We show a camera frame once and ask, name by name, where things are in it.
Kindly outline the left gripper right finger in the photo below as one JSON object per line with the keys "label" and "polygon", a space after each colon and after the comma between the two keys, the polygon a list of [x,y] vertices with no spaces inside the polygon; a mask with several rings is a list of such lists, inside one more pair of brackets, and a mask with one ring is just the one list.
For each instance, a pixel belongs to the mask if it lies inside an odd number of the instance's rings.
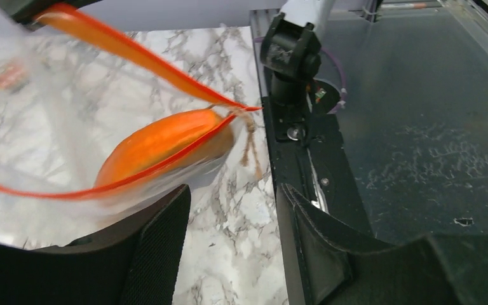
{"label": "left gripper right finger", "polygon": [[291,304],[488,304],[488,235],[427,234],[391,245],[276,189]]}

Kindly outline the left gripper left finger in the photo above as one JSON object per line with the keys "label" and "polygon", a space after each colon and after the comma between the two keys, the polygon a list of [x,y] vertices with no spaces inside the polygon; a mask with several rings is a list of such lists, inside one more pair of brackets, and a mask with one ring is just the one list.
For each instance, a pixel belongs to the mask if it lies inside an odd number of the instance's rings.
{"label": "left gripper left finger", "polygon": [[70,244],[0,244],[0,304],[171,304],[191,207],[179,186]]}

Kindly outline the clear zip top bag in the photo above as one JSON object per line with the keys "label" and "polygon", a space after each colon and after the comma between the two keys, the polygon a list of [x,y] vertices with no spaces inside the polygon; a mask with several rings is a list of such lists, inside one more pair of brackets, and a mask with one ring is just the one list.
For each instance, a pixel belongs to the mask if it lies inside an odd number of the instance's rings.
{"label": "clear zip top bag", "polygon": [[[0,13],[0,65],[18,59],[30,83],[0,91],[0,184],[21,191],[91,187],[114,147],[157,119],[207,103],[151,72],[65,34],[26,33]],[[55,201],[0,192],[0,243],[32,250],[65,245],[125,217],[182,182],[203,196],[245,146],[245,127],[231,124],[236,147],[220,159],[177,170],[114,208],[96,201]]]}

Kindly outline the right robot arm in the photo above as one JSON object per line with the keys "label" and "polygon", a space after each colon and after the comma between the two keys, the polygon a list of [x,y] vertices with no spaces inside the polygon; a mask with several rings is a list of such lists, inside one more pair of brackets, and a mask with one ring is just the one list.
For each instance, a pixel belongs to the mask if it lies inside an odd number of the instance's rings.
{"label": "right robot arm", "polygon": [[269,95],[282,105],[306,100],[306,87],[321,65],[321,38],[332,0],[287,1],[261,43],[260,60],[272,72]]}

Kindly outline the orange snack packet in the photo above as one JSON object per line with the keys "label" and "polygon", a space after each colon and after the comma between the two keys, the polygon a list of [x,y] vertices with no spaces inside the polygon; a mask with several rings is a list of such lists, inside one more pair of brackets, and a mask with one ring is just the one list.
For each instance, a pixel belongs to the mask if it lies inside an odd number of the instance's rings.
{"label": "orange snack packet", "polygon": [[29,83],[29,73],[18,59],[0,65],[0,91],[16,93]]}

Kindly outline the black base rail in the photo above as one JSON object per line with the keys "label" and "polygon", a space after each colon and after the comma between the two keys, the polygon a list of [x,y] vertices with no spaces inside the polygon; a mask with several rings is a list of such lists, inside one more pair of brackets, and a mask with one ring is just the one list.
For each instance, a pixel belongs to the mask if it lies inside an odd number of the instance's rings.
{"label": "black base rail", "polygon": [[270,98],[272,72],[261,63],[260,50],[279,12],[266,9],[250,13],[275,202],[277,187],[291,185],[317,209],[370,236],[369,220],[332,112],[339,92],[315,76],[306,87],[306,100],[300,104],[282,105]]}

